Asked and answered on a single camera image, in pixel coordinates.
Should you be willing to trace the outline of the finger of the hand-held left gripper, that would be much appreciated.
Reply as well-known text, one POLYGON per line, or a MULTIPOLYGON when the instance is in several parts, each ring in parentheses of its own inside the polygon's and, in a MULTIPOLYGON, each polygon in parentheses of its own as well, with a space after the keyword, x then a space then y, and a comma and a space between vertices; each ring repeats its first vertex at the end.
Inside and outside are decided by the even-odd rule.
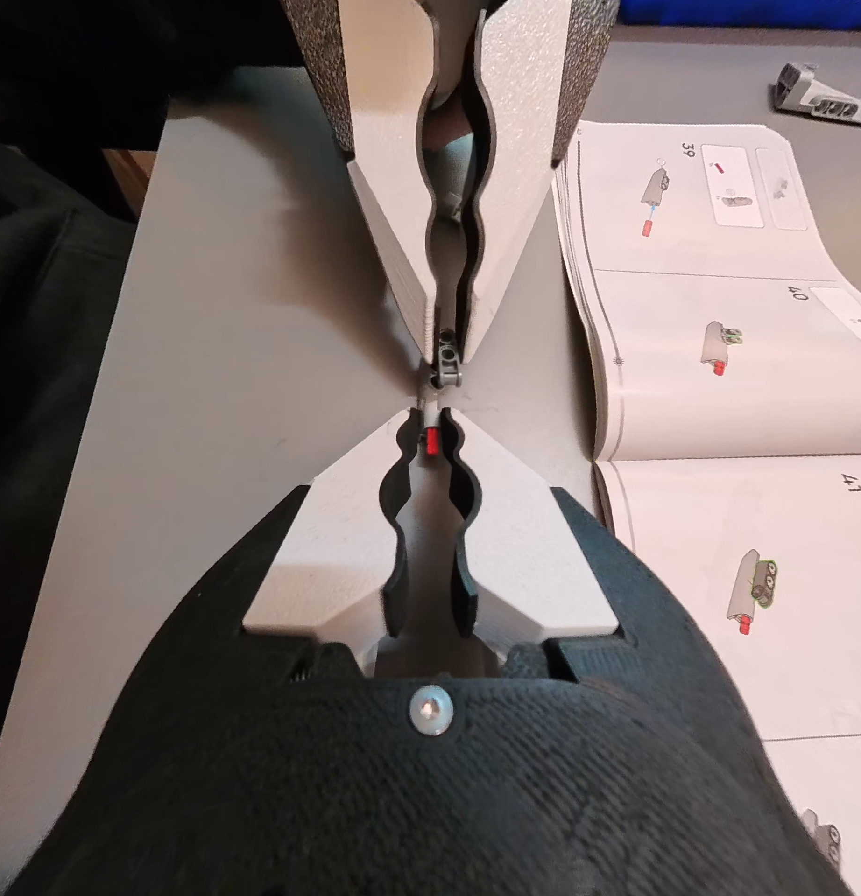
POLYGON ((420 2, 343 1, 341 30, 354 152, 347 168, 402 319, 431 364, 435 205, 422 129, 438 74, 436 22, 420 2))
POLYGON ((466 218, 475 259, 462 288, 465 363, 499 310, 550 189, 569 23, 569 2, 514 1, 482 13, 477 27, 478 180, 466 218))

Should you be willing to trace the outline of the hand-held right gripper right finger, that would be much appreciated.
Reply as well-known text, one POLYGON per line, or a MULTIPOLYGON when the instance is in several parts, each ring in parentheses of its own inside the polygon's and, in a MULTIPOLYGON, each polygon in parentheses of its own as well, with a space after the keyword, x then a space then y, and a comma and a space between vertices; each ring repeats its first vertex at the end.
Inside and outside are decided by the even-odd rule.
POLYGON ((451 608, 491 651, 614 633, 618 619, 546 479, 461 411, 440 413, 456 536, 451 608))

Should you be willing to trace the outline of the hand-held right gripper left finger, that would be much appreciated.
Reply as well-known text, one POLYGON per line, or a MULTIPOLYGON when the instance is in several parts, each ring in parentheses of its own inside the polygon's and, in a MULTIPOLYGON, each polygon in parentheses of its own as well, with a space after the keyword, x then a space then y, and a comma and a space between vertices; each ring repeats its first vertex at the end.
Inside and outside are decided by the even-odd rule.
POLYGON ((245 614, 248 633, 375 655, 400 632, 409 572, 397 516, 416 452, 417 411, 404 409, 313 479, 245 614))

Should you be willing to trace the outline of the grey brick with red axle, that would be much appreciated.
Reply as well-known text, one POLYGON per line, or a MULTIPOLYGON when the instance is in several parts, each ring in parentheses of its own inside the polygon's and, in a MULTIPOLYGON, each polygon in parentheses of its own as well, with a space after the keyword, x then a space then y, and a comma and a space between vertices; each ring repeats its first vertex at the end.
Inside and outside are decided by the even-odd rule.
POLYGON ((421 360, 416 375, 416 407, 421 418, 421 444, 427 457, 440 454, 440 401, 443 390, 435 384, 433 368, 421 360))

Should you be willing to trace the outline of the grey two-hole brick connector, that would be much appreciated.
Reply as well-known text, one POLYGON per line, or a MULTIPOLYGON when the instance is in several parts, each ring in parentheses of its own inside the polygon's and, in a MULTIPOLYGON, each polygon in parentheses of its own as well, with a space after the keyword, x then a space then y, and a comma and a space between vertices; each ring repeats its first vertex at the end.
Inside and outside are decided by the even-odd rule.
POLYGON ((451 328, 439 329, 436 353, 432 363, 431 385, 437 391, 459 388, 463 382, 461 356, 456 332, 451 328))

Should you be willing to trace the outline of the grey desk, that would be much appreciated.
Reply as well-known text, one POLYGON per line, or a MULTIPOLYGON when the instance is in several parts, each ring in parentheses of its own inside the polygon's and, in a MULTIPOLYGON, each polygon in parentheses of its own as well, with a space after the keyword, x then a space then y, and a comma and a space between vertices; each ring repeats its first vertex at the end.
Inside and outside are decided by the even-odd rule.
MULTIPOLYGON (((861 95, 861 35, 618 26, 597 121, 761 122, 789 140, 861 289, 861 127, 769 108, 787 60, 861 95)), ((169 113, 0 737, 0 891, 78 785, 197 580, 414 394, 407 334, 305 75, 169 113)), ((459 408, 590 510, 593 387, 551 197, 459 408)))

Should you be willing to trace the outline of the white instruction booklet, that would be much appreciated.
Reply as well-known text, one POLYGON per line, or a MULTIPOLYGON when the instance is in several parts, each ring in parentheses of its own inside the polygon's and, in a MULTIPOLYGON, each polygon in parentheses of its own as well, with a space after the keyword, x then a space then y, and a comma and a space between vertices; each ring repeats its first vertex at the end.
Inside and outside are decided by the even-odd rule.
POLYGON ((556 183, 606 520, 861 894, 861 293, 764 126, 583 121, 556 183))

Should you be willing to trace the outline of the blue storage bin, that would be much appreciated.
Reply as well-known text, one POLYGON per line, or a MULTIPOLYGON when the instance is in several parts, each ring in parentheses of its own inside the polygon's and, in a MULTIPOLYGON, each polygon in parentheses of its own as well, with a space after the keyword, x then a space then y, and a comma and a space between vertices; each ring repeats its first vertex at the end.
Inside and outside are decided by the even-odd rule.
POLYGON ((621 1, 627 25, 861 30, 861 1, 621 1))

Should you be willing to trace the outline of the grey panel brick with holes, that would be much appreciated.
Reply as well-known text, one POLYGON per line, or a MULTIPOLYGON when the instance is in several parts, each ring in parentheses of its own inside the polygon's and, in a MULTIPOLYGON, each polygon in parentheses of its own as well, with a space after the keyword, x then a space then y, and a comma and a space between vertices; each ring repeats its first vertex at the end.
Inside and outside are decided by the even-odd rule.
POLYGON ((774 110, 861 126, 861 99, 818 81, 816 69, 809 63, 786 63, 772 87, 774 110))

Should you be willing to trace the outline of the person's black clothed body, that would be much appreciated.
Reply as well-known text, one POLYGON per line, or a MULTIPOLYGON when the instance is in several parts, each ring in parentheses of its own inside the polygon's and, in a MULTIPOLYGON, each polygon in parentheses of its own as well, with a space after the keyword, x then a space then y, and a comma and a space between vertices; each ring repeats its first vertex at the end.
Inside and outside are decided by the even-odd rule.
POLYGON ((272 65, 279 2, 0 2, 0 734, 136 227, 103 151, 272 65))

